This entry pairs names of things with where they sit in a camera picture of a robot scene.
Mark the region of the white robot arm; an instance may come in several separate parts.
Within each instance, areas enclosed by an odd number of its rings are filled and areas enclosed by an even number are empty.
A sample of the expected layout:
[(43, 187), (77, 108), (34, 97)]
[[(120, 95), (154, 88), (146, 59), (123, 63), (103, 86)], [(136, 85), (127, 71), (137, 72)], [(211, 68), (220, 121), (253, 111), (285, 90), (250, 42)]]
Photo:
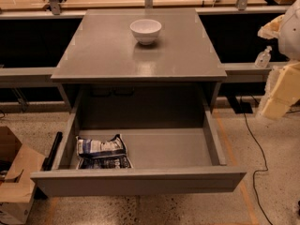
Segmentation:
[(258, 110), (261, 119), (278, 120), (300, 100), (300, 0), (261, 27), (258, 36), (276, 38), (278, 51), (289, 58), (284, 67), (270, 71)]

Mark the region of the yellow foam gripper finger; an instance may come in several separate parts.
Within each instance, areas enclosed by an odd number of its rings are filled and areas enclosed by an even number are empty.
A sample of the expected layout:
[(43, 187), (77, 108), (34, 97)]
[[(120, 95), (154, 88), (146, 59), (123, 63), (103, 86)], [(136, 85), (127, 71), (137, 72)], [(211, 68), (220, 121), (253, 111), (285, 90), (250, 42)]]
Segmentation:
[(283, 15), (279, 15), (271, 22), (262, 26), (258, 31), (258, 36), (260, 38), (265, 38), (265, 39), (272, 39), (272, 38), (279, 39), (283, 18), (284, 18)]
[(258, 115), (278, 120), (300, 100), (300, 62), (274, 67), (268, 76)]

